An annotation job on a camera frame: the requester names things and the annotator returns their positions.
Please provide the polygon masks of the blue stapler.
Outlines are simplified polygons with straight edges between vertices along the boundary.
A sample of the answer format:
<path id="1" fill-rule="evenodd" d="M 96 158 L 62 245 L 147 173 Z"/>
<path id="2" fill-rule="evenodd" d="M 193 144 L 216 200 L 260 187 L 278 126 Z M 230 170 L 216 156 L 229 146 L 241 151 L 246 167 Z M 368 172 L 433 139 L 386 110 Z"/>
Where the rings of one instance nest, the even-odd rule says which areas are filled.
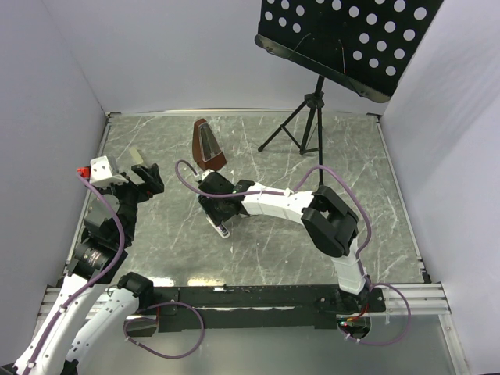
<path id="1" fill-rule="evenodd" d="M 209 221 L 211 226 L 215 229 L 215 231 L 224 239 L 229 238 L 230 231 L 224 226 L 223 223 L 220 225 L 215 225 L 215 223 L 207 216 L 206 219 Z"/>

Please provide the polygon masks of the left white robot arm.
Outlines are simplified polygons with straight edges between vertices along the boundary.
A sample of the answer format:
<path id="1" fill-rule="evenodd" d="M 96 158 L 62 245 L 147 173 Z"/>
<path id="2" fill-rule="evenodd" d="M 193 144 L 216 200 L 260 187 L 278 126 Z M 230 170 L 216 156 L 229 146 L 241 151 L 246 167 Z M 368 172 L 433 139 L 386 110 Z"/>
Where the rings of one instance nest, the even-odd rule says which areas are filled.
<path id="1" fill-rule="evenodd" d="M 129 273 L 104 306 L 88 315 L 127 257 L 138 205 L 164 191 L 157 164 L 131 169 L 141 178 L 140 184 L 119 172 L 107 157 L 78 169 L 79 180 L 95 194 L 95 207 L 84 218 L 80 244 L 45 321 L 24 353 L 2 366 L 3 374 L 82 374 L 129 315 L 144 314 L 153 307 L 152 281 Z"/>

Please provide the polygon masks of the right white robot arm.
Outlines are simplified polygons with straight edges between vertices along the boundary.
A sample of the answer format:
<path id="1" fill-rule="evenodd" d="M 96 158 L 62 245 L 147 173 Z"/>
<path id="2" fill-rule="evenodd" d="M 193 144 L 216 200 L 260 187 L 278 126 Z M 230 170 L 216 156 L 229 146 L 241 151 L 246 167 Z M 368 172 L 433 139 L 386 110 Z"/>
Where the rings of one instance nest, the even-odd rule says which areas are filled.
<path id="1" fill-rule="evenodd" d="M 331 188 L 293 192 L 251 180 L 232 184 L 220 173 L 206 170 L 198 189 L 202 192 L 198 202 L 222 238 L 230 236 L 225 223 L 234 216 L 272 216 L 301 224 L 316 248 L 332 258 L 342 305 L 358 311 L 368 302 L 365 273 L 355 255 L 359 219 Z"/>

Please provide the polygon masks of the brown metronome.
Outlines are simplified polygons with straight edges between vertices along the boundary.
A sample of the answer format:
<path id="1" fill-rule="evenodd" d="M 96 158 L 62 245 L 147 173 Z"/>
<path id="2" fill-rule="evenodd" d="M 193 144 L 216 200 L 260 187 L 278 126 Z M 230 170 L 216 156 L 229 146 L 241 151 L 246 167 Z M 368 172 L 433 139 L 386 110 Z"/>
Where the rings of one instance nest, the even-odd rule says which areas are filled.
<path id="1" fill-rule="evenodd" d="M 194 123 L 192 157 L 202 171 L 219 171 L 227 164 L 222 148 L 206 119 L 199 119 Z"/>

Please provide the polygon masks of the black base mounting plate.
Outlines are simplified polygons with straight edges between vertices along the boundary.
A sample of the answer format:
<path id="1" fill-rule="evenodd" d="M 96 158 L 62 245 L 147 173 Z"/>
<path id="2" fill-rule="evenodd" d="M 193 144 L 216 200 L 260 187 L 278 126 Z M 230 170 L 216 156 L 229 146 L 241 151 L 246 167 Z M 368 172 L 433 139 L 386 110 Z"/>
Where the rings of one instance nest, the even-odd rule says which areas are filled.
<path id="1" fill-rule="evenodd" d="M 159 332 L 205 329 L 314 327 L 336 329 L 337 318 L 386 311 L 379 288 L 360 295 L 335 284 L 155 287 L 130 318 L 155 317 Z"/>

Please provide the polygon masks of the black music stand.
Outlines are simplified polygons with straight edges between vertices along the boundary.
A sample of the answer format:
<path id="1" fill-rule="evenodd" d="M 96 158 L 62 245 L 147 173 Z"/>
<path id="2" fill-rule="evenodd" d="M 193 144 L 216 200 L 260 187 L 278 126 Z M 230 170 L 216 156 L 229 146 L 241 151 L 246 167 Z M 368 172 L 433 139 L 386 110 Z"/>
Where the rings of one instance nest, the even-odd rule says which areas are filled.
<path id="1" fill-rule="evenodd" d="M 255 44 L 317 74 L 304 134 L 323 134 L 323 85 L 330 80 L 375 103 L 387 103 L 429 29 L 440 1 L 263 1 Z"/>

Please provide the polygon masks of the aluminium extrusion rail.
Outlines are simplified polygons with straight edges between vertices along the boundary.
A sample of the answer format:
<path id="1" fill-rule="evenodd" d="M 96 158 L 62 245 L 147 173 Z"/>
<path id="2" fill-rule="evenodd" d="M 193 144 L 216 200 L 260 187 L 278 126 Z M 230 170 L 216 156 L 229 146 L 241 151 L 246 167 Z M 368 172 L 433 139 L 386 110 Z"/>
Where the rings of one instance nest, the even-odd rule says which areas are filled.
<path id="1" fill-rule="evenodd" d="M 89 313 L 87 314 L 86 319 L 89 320 L 92 318 L 105 303 L 107 303 L 111 297 L 114 294 L 114 291 L 117 289 L 117 285 L 110 285 L 108 286 L 105 291 L 97 298 L 95 301 L 94 305 L 91 307 L 89 310 Z M 57 303 L 57 302 L 65 302 L 67 300 L 67 297 L 61 297 L 61 292 L 59 288 L 55 287 L 48 287 L 44 298 L 41 303 L 41 307 L 39 309 L 39 312 L 37 314 L 37 321 L 39 323 L 43 323 L 45 319 L 47 318 L 48 314 L 50 313 L 52 307 Z"/>

